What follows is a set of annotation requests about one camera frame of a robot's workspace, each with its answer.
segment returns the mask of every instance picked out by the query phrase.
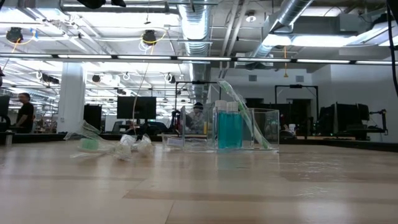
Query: white column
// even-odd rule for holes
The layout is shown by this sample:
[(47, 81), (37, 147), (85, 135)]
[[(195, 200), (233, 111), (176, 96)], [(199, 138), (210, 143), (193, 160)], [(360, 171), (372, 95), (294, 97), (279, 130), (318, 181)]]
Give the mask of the white column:
[(76, 131), (83, 121), (86, 72), (82, 63), (64, 62), (57, 132)]

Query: ceiling light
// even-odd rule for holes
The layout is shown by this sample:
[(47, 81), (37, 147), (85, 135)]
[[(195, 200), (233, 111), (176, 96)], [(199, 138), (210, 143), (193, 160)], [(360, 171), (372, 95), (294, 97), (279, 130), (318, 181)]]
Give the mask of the ceiling light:
[(285, 62), (288, 63), (291, 59), (284, 58), (238, 58), (239, 62)]
[(317, 60), (317, 59), (298, 59), (302, 63), (349, 63), (349, 60)]
[(17, 57), (17, 58), (51, 58), (49, 54), (0, 54), (0, 57)]
[(302, 47), (342, 47), (351, 41), (350, 37), (338, 35), (297, 35), (292, 45)]
[(137, 59), (137, 60), (170, 60), (169, 56), (134, 56), (134, 55), (120, 55), (119, 59)]
[(230, 57), (177, 57), (177, 60), (199, 60), (199, 61), (230, 61)]
[(292, 44), (292, 41), (290, 37), (286, 35), (268, 34), (268, 36), (262, 41), (262, 44), (266, 46), (288, 46)]
[(391, 61), (357, 61), (357, 65), (392, 65)]
[(126, 72), (126, 74), (123, 74), (123, 80), (124, 80), (124, 81), (130, 80), (130, 74), (129, 74), (129, 72)]
[(60, 58), (95, 58), (95, 59), (111, 59), (110, 55), (58, 55)]
[(247, 16), (246, 21), (247, 21), (247, 22), (254, 22), (254, 21), (256, 21), (256, 17), (255, 17), (254, 14), (255, 14), (255, 11), (254, 11), (254, 10), (250, 10), (250, 11), (246, 12), (246, 16)]

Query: acrylic container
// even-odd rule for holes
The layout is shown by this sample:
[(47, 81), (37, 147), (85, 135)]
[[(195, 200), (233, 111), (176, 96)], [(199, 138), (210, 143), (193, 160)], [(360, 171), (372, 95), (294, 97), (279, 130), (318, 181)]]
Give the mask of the acrylic container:
[(218, 152), (277, 151), (279, 149), (279, 111), (248, 108), (231, 112), (214, 110), (212, 142)]
[(213, 106), (203, 106), (198, 113), (193, 108), (181, 108), (181, 137), (183, 150), (192, 152), (214, 152), (213, 134)]

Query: black shirt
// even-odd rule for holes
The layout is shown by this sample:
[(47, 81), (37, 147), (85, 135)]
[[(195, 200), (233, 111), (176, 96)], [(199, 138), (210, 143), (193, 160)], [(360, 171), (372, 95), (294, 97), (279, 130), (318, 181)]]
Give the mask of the black shirt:
[(31, 103), (24, 103), (24, 105), (18, 111), (17, 123), (23, 115), (27, 115), (26, 120), (21, 124), (21, 127), (32, 129), (33, 127), (33, 112), (34, 107)]

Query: bottle cap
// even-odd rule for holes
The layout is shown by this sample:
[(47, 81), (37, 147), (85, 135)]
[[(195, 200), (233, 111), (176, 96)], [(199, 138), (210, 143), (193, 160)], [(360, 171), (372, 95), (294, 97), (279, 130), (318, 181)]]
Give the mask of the bottle cap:
[(226, 104), (226, 110), (228, 112), (238, 112), (238, 102), (228, 102)]

